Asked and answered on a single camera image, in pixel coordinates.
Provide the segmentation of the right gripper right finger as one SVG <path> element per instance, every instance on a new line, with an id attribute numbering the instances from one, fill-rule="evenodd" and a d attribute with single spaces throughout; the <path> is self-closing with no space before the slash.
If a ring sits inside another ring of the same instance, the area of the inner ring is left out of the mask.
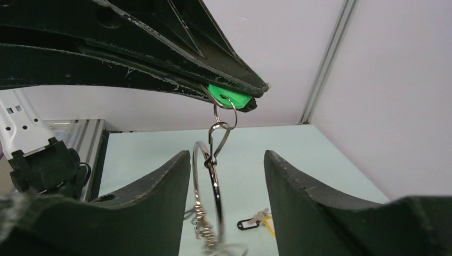
<path id="1" fill-rule="evenodd" d="M 451 255 L 451 197 L 375 203 L 298 170 L 272 150 L 264 172 L 280 255 Z"/>

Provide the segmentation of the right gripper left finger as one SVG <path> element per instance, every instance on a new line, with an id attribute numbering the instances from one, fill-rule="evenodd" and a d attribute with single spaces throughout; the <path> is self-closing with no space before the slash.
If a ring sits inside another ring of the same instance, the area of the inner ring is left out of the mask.
<path id="1" fill-rule="evenodd" d="M 183 150 L 91 202 L 2 196 L 1 255 L 178 255 L 190 170 Z"/>

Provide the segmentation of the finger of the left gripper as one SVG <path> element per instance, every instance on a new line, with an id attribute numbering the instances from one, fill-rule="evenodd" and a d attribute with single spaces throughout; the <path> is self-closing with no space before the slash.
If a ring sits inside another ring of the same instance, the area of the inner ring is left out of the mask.
<path id="1" fill-rule="evenodd" d="M 256 97 L 268 85 L 234 51 L 202 1 L 1 1 L 1 44 L 74 51 L 89 44 L 156 55 L 176 46 L 198 58 L 224 57 L 256 75 Z"/>
<path id="2" fill-rule="evenodd" d="M 256 108 L 256 75 L 245 65 L 198 58 L 176 46 L 156 55 L 78 44 L 74 51 L 25 44 L 1 44 L 1 89 L 40 85 L 91 85 L 179 94 L 213 103 L 202 85 L 250 95 L 241 112 Z"/>

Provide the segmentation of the large silver keyring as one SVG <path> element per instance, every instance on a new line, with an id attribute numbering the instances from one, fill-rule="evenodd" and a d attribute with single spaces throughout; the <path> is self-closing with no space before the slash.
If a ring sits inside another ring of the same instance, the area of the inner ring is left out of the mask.
<path id="1" fill-rule="evenodd" d="M 202 241 L 201 254 L 248 255 L 246 244 L 227 242 L 219 175 L 211 150 L 197 141 L 191 160 L 194 202 L 184 218 L 190 220 L 196 239 Z"/>

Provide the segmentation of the green tag key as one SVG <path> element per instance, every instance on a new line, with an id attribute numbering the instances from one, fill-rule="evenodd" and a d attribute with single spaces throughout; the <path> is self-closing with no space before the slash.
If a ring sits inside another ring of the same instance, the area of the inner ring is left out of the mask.
<path id="1" fill-rule="evenodd" d="M 232 90 L 224 89 L 219 86 L 208 84 L 201 86 L 202 91 L 207 95 L 207 97 L 213 102 L 213 113 L 216 123 L 211 126 L 208 130 L 208 143 L 209 143 L 209 156 L 205 160 L 204 165 L 206 167 L 213 167 L 217 164 L 217 156 L 223 149 L 225 143 L 228 140 L 230 132 L 237 127 L 238 124 L 238 110 L 243 110 L 249 106 L 249 104 L 254 100 L 250 95 L 238 93 Z M 233 110 L 235 120 L 234 124 L 230 125 L 227 122 L 221 121 L 218 114 L 218 108 Z M 221 139 L 218 147 L 213 149 L 213 132 L 217 129 L 224 129 L 225 134 Z"/>

